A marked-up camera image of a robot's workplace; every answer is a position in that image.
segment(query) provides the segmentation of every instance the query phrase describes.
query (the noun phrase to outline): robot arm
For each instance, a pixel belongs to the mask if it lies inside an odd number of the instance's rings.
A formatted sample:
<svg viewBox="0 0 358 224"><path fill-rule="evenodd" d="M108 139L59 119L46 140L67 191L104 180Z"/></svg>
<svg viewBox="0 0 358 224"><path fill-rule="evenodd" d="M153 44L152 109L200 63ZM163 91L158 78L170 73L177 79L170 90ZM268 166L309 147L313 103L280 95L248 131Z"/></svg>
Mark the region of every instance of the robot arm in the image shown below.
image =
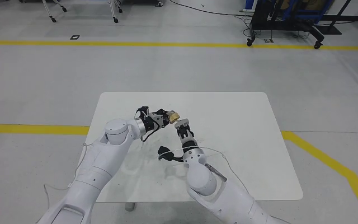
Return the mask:
<svg viewBox="0 0 358 224"><path fill-rule="evenodd" d="M179 118L174 111L163 109L149 113L148 107L141 107L137 112L140 115L136 119L115 119L106 124L104 134L87 150L78 175L65 197L51 206L38 224L91 223L95 201L103 187L119 170L132 142Z"/></svg>
<svg viewBox="0 0 358 224"><path fill-rule="evenodd" d="M178 121L175 128L184 148L182 160L189 168L186 176L187 192L194 200L225 224L284 223L267 214L246 190L206 162L204 151L197 146L188 119ZM158 154L159 159L170 161L173 157L173 153L165 147L161 147ZM216 176L221 182L219 189ZM210 195L214 198L206 200L205 197Z"/></svg>

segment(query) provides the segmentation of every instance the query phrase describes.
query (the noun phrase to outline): white table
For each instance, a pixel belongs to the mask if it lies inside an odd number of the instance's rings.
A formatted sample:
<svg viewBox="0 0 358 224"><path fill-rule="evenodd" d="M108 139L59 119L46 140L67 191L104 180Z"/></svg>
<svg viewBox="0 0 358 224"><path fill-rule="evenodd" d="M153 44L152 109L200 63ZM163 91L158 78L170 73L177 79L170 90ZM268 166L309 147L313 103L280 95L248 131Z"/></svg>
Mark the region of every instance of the white table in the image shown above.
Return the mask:
<svg viewBox="0 0 358 224"><path fill-rule="evenodd" d="M107 121L133 118L137 108L175 110L189 118L199 146L223 152L256 200L299 200L303 192L263 92L105 92L93 116L86 143L92 143ZM160 146L181 148L173 125L137 140L119 172L104 187L97 202L188 202L184 166L158 161ZM208 163L236 180L225 160L204 150Z"/></svg>

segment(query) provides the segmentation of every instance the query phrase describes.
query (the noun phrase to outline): stand leg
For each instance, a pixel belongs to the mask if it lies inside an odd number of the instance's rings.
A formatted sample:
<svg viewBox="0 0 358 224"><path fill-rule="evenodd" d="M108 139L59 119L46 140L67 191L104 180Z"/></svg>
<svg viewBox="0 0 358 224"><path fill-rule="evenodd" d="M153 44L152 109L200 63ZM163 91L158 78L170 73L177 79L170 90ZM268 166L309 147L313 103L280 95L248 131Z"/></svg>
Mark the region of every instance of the stand leg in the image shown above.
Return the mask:
<svg viewBox="0 0 358 224"><path fill-rule="evenodd" d="M46 8L47 13L49 14L49 17L51 18L52 22L56 22L56 19L52 17L49 8L47 7L46 0L43 0L44 6Z"/></svg>
<svg viewBox="0 0 358 224"><path fill-rule="evenodd" d="M60 4L57 0L52 0L52 1L58 4L62 8L62 11L67 12L67 9L62 4Z"/></svg>
<svg viewBox="0 0 358 224"><path fill-rule="evenodd" d="M255 32L253 30L253 27L252 27L252 22L250 22L250 36L251 36L251 39L250 38L247 38L247 46L251 46L252 43L255 41L256 37L255 37Z"/></svg>
<svg viewBox="0 0 358 224"><path fill-rule="evenodd" d="M116 16L114 15L112 0L108 0L108 4L109 4L110 7L111 7L111 13L112 13L112 18L113 18L114 22L115 22L115 23L118 23L118 19L117 19Z"/></svg>
<svg viewBox="0 0 358 224"><path fill-rule="evenodd" d="M124 209L125 209L127 212L133 211L133 210L135 209L135 203L134 203L134 202L126 202Z"/></svg>

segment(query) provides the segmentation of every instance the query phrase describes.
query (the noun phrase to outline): gray floor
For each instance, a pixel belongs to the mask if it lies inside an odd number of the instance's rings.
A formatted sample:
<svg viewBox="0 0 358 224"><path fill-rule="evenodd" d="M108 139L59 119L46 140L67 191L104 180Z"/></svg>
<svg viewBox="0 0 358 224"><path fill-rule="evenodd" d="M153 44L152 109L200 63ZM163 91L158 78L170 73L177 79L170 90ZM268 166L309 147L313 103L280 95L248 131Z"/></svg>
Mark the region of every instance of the gray floor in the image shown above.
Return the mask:
<svg viewBox="0 0 358 224"><path fill-rule="evenodd" d="M183 4L237 13L234 0ZM105 1L0 2L0 40L245 43L239 19L182 8L124 5L115 25ZM356 24L327 45L358 45ZM263 33L257 40L270 33ZM276 44L312 45L290 32ZM0 124L89 125L105 91L263 91L281 130L296 134L358 172L358 52L287 49L0 45ZM46 210L42 184L66 186L85 136L0 135L0 223L35 222ZM346 179L286 141L304 196L260 204L292 224L356 223L358 200ZM63 192L51 191L51 202ZM92 223L219 223L196 203L97 203Z"/></svg>

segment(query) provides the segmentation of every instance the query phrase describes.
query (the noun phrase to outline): yellow tape line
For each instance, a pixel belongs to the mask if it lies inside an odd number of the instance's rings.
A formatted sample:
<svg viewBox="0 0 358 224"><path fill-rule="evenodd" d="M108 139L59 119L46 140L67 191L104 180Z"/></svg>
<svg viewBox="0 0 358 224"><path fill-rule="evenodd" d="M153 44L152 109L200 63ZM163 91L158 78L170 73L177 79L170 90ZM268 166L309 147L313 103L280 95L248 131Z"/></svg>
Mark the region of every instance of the yellow tape line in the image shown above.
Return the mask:
<svg viewBox="0 0 358 224"><path fill-rule="evenodd" d="M65 134L65 135L87 135L89 126L61 126L61 125L21 125L21 124L0 124L0 133L3 134ZM358 198L358 176L343 166L329 155L306 142L293 132L282 131L282 137L296 144L312 156L344 176L356 197Z"/></svg>
<svg viewBox="0 0 358 224"><path fill-rule="evenodd" d="M0 124L3 134L77 134L87 135L89 126Z"/></svg>
<svg viewBox="0 0 358 224"><path fill-rule="evenodd" d="M337 162L332 157L325 154L318 148L312 146L310 143L306 142L305 140L303 140L302 138L300 138L293 132L282 131L281 133L282 133L282 137L285 140L290 140L295 145L302 148L303 150L305 150L306 152L308 152L309 154L316 157L318 160L320 160L321 162L323 162L324 164L326 164L327 166L329 166L330 168L335 170L337 173L344 176L347 179L348 183L351 185L351 188L352 188L354 194L356 195L356 198L358 199L358 176L357 176L357 174L355 174L352 170L343 166L342 164L340 164L339 162Z"/></svg>
<svg viewBox="0 0 358 224"><path fill-rule="evenodd" d="M248 48L246 44L175 43L175 42L108 42L108 41L16 41L0 40L0 45L53 45L53 46L166 46L192 48ZM250 48L312 50L312 45L253 44ZM358 50L358 46L322 46L322 50Z"/></svg>

